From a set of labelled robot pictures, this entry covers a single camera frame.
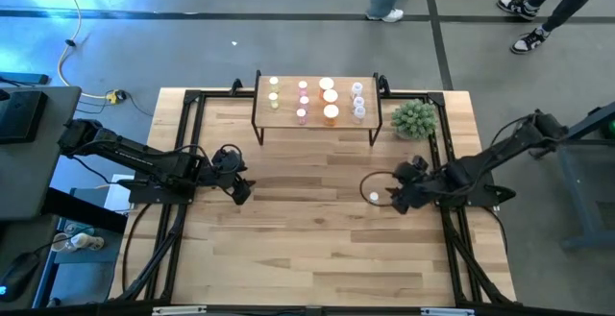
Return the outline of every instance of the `wooden table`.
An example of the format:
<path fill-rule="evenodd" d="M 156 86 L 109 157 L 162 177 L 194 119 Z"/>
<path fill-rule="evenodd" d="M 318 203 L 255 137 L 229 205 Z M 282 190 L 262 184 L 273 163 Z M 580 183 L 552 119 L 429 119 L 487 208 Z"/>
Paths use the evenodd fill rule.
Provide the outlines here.
<path fill-rule="evenodd" d="M 174 147 L 184 91 L 160 91 L 148 145 Z M 480 141 L 469 93 L 444 96 L 456 155 L 476 154 Z M 220 191 L 198 192 L 186 217 L 172 303 L 453 305 L 439 211 L 426 206 L 400 215 L 372 207 L 358 194 L 365 174 L 391 170 L 414 154 L 429 157 L 424 144 L 393 134 L 388 118 L 401 103 L 382 101 L 384 125 L 374 147 L 361 132 L 312 129 L 272 129 L 267 144 L 259 146 L 252 99 L 208 99 L 200 144 L 208 154 L 224 143 L 238 145 L 249 167 L 245 178 L 257 184 L 242 207 Z M 136 227 L 129 281 L 152 253 L 160 208 L 151 206 Z M 514 300 L 497 222 L 483 209 L 467 212 L 478 262 Z M 122 257 L 111 297 L 121 290 Z M 160 271 L 159 289 L 166 262 Z M 463 264 L 460 271 L 470 296 Z"/>
<path fill-rule="evenodd" d="M 337 91 L 338 99 L 335 104 L 339 107 L 339 115 L 334 127 L 325 124 L 323 109 L 325 102 L 319 99 L 321 77 L 277 77 L 280 92 L 278 93 L 277 109 L 271 108 L 269 93 L 271 85 L 269 80 L 274 76 L 261 76 L 257 85 L 255 97 L 254 129 L 259 143 L 264 140 L 264 129 L 346 129 L 369 131 L 369 143 L 374 145 L 382 118 L 380 116 L 381 102 L 377 92 L 376 79 L 370 77 L 334 77 L 333 90 Z M 307 82 L 307 97 L 309 106 L 307 110 L 307 123 L 299 125 L 297 109 L 299 107 L 299 82 Z M 365 100 L 366 114 L 360 124 L 353 122 L 351 109 L 354 108 L 351 99 L 351 88 L 354 83 L 361 83 L 363 91 L 361 96 Z"/>

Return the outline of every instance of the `gray floor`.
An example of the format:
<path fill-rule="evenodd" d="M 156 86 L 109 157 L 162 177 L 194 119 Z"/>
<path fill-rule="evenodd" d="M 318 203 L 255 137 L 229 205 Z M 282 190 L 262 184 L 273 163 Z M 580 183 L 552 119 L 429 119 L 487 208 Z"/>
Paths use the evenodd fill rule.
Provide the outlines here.
<path fill-rule="evenodd" d="M 157 12 L 361 13 L 369 0 L 80 0 L 85 9 Z M 440 14 L 499 16 L 495 0 L 436 0 Z M 614 16 L 614 0 L 592 0 L 578 14 Z M 541 14 L 548 15 L 558 0 Z M 400 0 L 427 14 L 426 0 Z M 70 0 L 0 0 L 0 9 L 72 8 Z M 0 65 L 6 71 L 55 76 L 63 40 L 76 21 L 0 18 Z M 536 108 L 573 124 L 613 100 L 615 25 L 565 25 L 530 56 L 508 52 L 532 24 L 442 24 L 455 89 L 471 91 L 483 144 L 507 121 Z M 97 20 L 84 22 L 79 50 L 65 74 L 86 91 L 124 88 L 153 110 L 163 86 L 228 86 L 254 71 L 281 75 L 387 75 L 394 88 L 442 89 L 429 22 L 394 25 L 363 21 Z M 53 80 L 59 85 L 59 79 Z M 127 137 L 145 140 L 150 118 L 130 105 L 96 117 Z M 126 170 L 98 158 L 86 161 L 110 176 Z M 613 313 L 615 252 L 564 252 L 559 241 L 579 232 L 554 157 L 516 158 L 495 173 L 518 192 L 502 206 L 510 267 L 524 304 Z M 62 160 L 53 185 L 100 184 L 73 161 Z"/>

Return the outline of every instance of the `small bottle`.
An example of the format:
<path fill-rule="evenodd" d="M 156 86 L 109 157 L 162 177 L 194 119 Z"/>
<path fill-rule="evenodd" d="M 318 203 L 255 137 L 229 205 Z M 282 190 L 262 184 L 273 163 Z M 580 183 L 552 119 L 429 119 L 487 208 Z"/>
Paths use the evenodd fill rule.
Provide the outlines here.
<path fill-rule="evenodd" d="M 325 78 L 321 79 L 318 84 L 320 85 L 319 97 L 320 97 L 321 100 L 324 100 L 323 96 L 325 95 L 325 91 L 329 90 L 329 89 L 333 89 L 333 86 L 335 85 L 335 82 L 333 81 L 333 79 L 331 79 L 329 77 L 325 77 Z"/>
<path fill-rule="evenodd" d="M 270 78 L 269 85 L 271 86 L 271 92 L 276 94 L 280 92 L 280 80 L 277 77 Z"/>
<path fill-rule="evenodd" d="M 278 107 L 280 106 L 280 104 L 278 103 L 278 94 L 276 93 L 269 94 L 269 101 L 271 102 L 272 109 L 278 109 Z"/>
<path fill-rule="evenodd" d="M 297 109 L 297 118 L 299 119 L 299 125 L 305 125 L 307 120 L 306 120 L 306 115 L 308 113 L 306 112 L 305 109 Z"/>
<path fill-rule="evenodd" d="M 362 97 L 356 97 L 355 100 L 353 101 L 353 105 L 351 106 L 351 113 L 355 113 L 355 109 L 357 107 L 365 107 L 365 99 L 363 99 Z"/>
<path fill-rule="evenodd" d="M 301 98 L 299 98 L 299 108 L 308 111 L 309 98 L 307 96 L 302 96 Z"/>
<path fill-rule="evenodd" d="M 354 101 L 356 97 L 360 97 L 363 93 L 363 85 L 359 82 L 353 84 L 353 87 L 350 89 L 350 98 Z"/>
<path fill-rule="evenodd" d="M 299 82 L 299 97 L 308 96 L 308 82 L 300 81 Z"/>
<path fill-rule="evenodd" d="M 95 237 L 85 233 L 79 233 L 70 238 L 70 242 L 77 249 L 88 248 L 93 251 L 101 250 L 105 246 L 105 239 Z"/>
<path fill-rule="evenodd" d="M 335 105 L 335 101 L 337 101 L 337 91 L 333 89 L 325 90 L 323 94 L 323 99 L 327 105 Z"/>
<path fill-rule="evenodd" d="M 325 125 L 335 126 L 337 122 L 337 115 L 339 115 L 339 108 L 336 105 L 326 105 L 324 109 L 325 113 Z"/>
<path fill-rule="evenodd" d="M 365 119 L 365 107 L 355 108 L 355 115 L 353 115 L 353 123 L 360 124 Z"/>

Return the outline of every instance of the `potted plant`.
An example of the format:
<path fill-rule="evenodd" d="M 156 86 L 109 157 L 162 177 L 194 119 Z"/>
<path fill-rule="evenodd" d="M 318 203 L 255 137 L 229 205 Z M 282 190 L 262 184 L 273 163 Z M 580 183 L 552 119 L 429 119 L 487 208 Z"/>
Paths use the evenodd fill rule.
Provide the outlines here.
<path fill-rule="evenodd" d="M 393 111 L 391 125 L 403 139 L 425 139 L 435 132 L 435 106 L 421 100 L 410 100 Z"/>

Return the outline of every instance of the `wooden shelf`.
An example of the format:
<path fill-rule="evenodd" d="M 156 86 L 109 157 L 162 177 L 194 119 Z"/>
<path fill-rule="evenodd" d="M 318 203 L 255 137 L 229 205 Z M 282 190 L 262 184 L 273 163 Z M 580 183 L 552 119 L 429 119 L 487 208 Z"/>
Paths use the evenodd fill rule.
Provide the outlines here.
<path fill-rule="evenodd" d="M 335 126 L 325 125 L 323 109 L 325 102 L 319 98 L 322 77 L 278 77 L 280 92 L 277 109 L 271 108 L 269 93 L 271 85 L 269 79 L 274 76 L 261 76 L 258 82 L 257 97 L 255 98 L 256 114 L 255 124 L 258 128 L 306 128 L 306 129 L 377 129 L 379 120 L 379 99 L 376 80 L 369 77 L 332 77 L 335 82 L 333 89 L 339 97 L 335 103 L 339 107 L 339 116 Z M 299 125 L 297 109 L 299 108 L 299 82 L 307 82 L 307 96 L 309 108 L 307 110 L 307 123 Z M 360 124 L 353 122 L 351 112 L 351 87 L 355 82 L 363 84 L 362 96 L 365 99 L 367 114 Z"/>

